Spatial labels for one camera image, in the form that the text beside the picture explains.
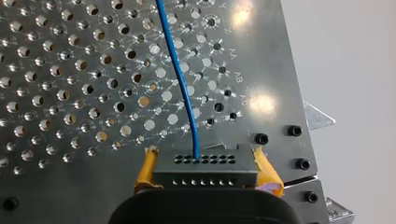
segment black screw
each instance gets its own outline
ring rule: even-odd
[[[18,201],[17,198],[14,198],[14,197],[9,197],[9,198],[5,199],[3,202],[3,208],[4,208],[4,210],[7,210],[7,211],[13,211],[13,210],[17,209],[17,207],[19,205],[20,205],[20,202]]]
[[[299,169],[308,170],[309,168],[311,168],[311,162],[307,159],[299,159],[296,162],[296,166]]]
[[[298,125],[290,125],[287,129],[287,134],[293,137],[299,137],[303,133],[303,129]]]
[[[256,136],[254,136],[254,141],[259,145],[267,145],[269,141],[268,135],[265,133],[257,133]]]
[[[314,191],[309,191],[305,194],[305,199],[309,203],[316,203],[318,201],[318,195]]]

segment wire insulation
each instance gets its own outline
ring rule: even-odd
[[[190,129],[192,133],[192,142],[193,142],[192,156],[195,159],[198,159],[200,157],[199,134],[198,134],[197,124],[195,122],[194,113],[192,111],[191,99],[189,96],[189,92],[187,90],[186,79],[184,78],[183,72],[181,71],[180,64],[178,62],[176,49],[174,46],[174,42],[172,39],[170,27],[166,16],[165,5],[163,3],[163,0],[156,0],[156,3],[158,8],[158,13],[160,14],[160,21],[163,26],[163,34],[165,35],[166,45],[169,50],[169,55],[172,59],[172,65],[176,72],[178,84],[181,89],[181,94],[183,95],[184,103],[187,110],[187,115],[190,121]]]

